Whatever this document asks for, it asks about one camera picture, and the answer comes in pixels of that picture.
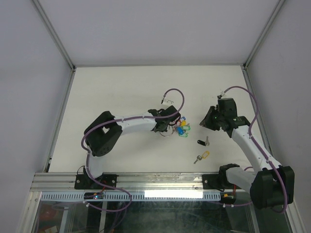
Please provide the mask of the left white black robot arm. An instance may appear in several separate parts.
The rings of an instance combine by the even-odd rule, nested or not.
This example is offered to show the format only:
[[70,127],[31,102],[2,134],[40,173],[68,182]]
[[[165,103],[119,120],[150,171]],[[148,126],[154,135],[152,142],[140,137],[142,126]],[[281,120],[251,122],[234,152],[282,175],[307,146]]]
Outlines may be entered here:
[[174,106],[150,109],[135,116],[114,116],[110,111],[101,113],[84,131],[81,146],[87,151],[85,183],[98,188],[102,183],[103,157],[112,151],[122,135],[137,132],[166,132],[181,114]]

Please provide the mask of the large keyring with coloured keys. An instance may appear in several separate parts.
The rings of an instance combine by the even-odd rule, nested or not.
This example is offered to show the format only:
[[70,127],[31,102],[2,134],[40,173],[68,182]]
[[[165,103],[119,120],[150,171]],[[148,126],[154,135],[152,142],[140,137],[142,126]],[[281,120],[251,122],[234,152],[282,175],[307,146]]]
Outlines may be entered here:
[[190,124],[187,122],[186,117],[182,115],[180,118],[168,125],[166,132],[160,132],[159,134],[162,137],[170,137],[173,134],[176,134],[179,137],[187,138],[190,130]]

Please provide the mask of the key with black tag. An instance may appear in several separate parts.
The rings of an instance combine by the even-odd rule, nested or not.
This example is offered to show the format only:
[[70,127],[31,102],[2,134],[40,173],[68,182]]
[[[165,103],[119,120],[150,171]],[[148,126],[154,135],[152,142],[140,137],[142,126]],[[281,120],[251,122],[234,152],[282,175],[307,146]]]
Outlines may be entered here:
[[210,145],[208,136],[206,136],[205,141],[204,141],[204,140],[197,140],[197,143],[198,143],[199,145],[202,145],[202,146],[205,146],[205,147]]

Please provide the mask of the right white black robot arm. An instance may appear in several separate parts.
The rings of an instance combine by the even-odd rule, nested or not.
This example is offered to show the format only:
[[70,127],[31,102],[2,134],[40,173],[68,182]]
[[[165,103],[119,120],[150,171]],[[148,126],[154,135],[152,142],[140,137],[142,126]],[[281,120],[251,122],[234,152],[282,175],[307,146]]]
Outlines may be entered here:
[[251,133],[251,123],[244,116],[238,116],[237,106],[232,98],[218,98],[211,106],[200,126],[223,130],[241,148],[250,162],[253,172],[242,169],[238,164],[227,164],[219,168],[218,174],[208,179],[207,184],[223,192],[237,186],[250,195],[258,209],[282,205],[286,207],[294,200],[294,171],[283,166]]

